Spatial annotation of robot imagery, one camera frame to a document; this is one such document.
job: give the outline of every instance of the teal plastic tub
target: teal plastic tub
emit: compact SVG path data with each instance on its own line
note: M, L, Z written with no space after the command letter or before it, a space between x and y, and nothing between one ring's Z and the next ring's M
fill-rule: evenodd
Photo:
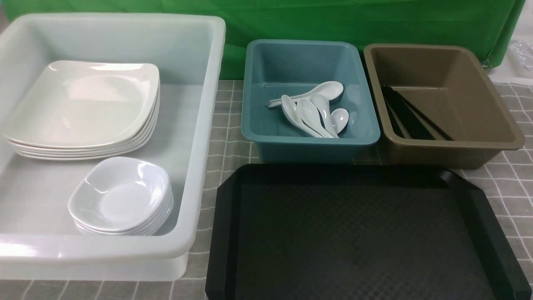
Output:
M331 111L343 107L350 113L339 139L309 137L286 120L280 106L267 108L269 100L302 94L326 81L344 85L344 93L330 106ZM357 49L342 42L251 42L246 53L241 128L267 163L353 162L381 134Z

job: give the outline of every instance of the black serving tray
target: black serving tray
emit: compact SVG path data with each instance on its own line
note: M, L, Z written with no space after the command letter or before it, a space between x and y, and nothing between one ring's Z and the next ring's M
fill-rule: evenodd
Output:
M218 189L209 300L530 300L482 190L438 167L246 165Z

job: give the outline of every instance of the tan plastic bin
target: tan plastic bin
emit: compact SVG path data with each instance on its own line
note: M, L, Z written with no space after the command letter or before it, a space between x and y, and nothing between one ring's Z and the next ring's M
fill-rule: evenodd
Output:
M365 48L365 63L391 163L475 169L502 150L524 145L520 128L469 50L455 46L372 44ZM435 134L437 140L397 136L382 85L402 94L453 141Z

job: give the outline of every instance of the green cloth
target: green cloth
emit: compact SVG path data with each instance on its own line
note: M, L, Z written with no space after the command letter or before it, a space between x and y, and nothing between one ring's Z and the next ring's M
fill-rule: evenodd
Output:
M260 38L459 45L498 66L525 0L3 0L9 19L36 12L166 12L226 21L221 78L242 79Z

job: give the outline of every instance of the stack of bowls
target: stack of bowls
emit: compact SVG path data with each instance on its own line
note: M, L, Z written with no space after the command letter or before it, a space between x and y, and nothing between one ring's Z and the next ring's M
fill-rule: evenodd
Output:
M4 136L20 155L86 160L144 146L159 113L152 64L56 61L9 117Z
M173 207L167 172L129 157L99 163L68 203L78 230L88 235L153 235Z

